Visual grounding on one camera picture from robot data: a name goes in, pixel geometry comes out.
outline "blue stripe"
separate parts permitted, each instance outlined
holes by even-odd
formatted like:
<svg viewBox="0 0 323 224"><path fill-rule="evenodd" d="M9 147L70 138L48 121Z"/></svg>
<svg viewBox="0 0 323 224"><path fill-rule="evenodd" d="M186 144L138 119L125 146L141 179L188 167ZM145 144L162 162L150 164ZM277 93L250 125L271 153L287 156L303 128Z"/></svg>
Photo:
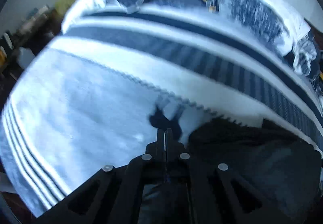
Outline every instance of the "blue stripe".
<svg viewBox="0 0 323 224"><path fill-rule="evenodd" d="M180 28L186 31L190 31L193 33L201 34L203 36L209 37L211 39L214 39L218 42L227 44L231 47L234 47L241 52L244 52L245 54L249 55L265 67L267 67L269 70L271 70L278 78L281 79L281 81L289 87L296 95L299 96L299 98L304 101L304 103L313 111L316 118L320 122L320 124L323 126L323 118L321 116L320 111L316 107L315 103L312 101L312 99L307 95L307 93L300 87L298 84L296 84L284 71L282 71L279 67L276 66L275 63L273 63L271 60L264 57L262 54L258 53L257 51L253 50L249 46L234 40L228 36L225 36L223 34L220 34L214 30L210 30L198 25L194 25L191 23L186 23L180 20L175 20L163 16L157 16L157 15L149 15L149 14L142 14L142 13L133 13L133 14L126 14L122 12L100 12L100 13L94 13L87 16L123 16L123 17L129 17L129 18L137 18L137 19L143 19L143 20L149 20L157 23L162 23L166 25L170 25L176 28Z"/></svg>
<svg viewBox="0 0 323 224"><path fill-rule="evenodd" d="M284 115L284 111L282 110L283 105L281 103L284 99L284 95L280 91L272 87L256 74L222 59L219 56L214 56L209 52L135 31L106 27L75 27L70 28L66 35L108 42L149 53L235 88L254 99L256 99L257 94L261 95L260 88L258 88L258 92L255 92L255 80L260 80L259 84L263 84L262 88L264 91L264 98L261 102L281 117ZM297 116L299 117L299 114L302 114L303 123L307 123L309 128L316 128L314 122L309 119L307 115L290 102L289 99L286 98L286 101L288 106L293 108L293 111L290 112L290 116L294 116L297 113ZM303 131L304 128L301 129L300 123L296 118L289 117L284 119L287 121L292 120L290 123L306 134ZM323 139L321 134L313 134L306 135L312 138L319 148L322 148Z"/></svg>

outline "dark cloth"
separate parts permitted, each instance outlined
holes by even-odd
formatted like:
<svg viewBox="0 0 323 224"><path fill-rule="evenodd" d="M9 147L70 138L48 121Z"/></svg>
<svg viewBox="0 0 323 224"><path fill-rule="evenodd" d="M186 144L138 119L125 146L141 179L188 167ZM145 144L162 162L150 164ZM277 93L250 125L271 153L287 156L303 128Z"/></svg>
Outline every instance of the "dark cloth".
<svg viewBox="0 0 323 224"><path fill-rule="evenodd" d="M151 223L190 223L186 185L166 183L144 186L138 224Z"/></svg>
<svg viewBox="0 0 323 224"><path fill-rule="evenodd" d="M216 118L190 135L188 149L207 163L232 167L296 223L320 196L320 153L270 121L253 128Z"/></svg>

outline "black fabric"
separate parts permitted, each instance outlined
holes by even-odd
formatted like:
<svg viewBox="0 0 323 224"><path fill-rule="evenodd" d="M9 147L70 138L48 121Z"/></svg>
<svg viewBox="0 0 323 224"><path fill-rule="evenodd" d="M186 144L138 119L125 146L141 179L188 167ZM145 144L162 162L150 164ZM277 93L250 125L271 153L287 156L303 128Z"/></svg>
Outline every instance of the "black fabric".
<svg viewBox="0 0 323 224"><path fill-rule="evenodd" d="M207 163L232 167L296 223L319 194L320 153L270 121L253 128L216 118L190 135L188 149Z"/></svg>
<svg viewBox="0 0 323 224"><path fill-rule="evenodd" d="M183 183L145 185L138 224L190 223L187 188Z"/></svg>

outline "metal screw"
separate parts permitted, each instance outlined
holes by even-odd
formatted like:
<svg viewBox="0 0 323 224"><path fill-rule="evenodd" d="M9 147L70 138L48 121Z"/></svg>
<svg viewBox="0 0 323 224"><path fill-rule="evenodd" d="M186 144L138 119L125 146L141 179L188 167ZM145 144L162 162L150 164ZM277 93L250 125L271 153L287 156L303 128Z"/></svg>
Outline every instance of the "metal screw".
<svg viewBox="0 0 323 224"><path fill-rule="evenodd" d="M105 165L102 169L104 172L110 172L113 170L113 166L112 165Z"/></svg>
<svg viewBox="0 0 323 224"><path fill-rule="evenodd" d="M146 160L146 161L151 160L151 155L150 154L143 154L142 159Z"/></svg>
<svg viewBox="0 0 323 224"><path fill-rule="evenodd" d="M181 158L181 159L184 159L184 160L187 160L187 159L189 159L189 158L190 158L190 154L182 153L182 154L180 154L180 158Z"/></svg>
<svg viewBox="0 0 323 224"><path fill-rule="evenodd" d="M222 171L227 171L229 169L229 166L227 164L221 163L218 165L218 168Z"/></svg>

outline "yellow-green object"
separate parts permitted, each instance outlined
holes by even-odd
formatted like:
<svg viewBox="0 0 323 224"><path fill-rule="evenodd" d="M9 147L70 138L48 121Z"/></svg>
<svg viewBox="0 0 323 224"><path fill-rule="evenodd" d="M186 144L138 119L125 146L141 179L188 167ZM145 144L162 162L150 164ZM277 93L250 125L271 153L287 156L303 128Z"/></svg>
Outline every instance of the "yellow-green object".
<svg viewBox="0 0 323 224"><path fill-rule="evenodd" d="M64 16L75 0L58 0L55 3L55 10L60 16Z"/></svg>

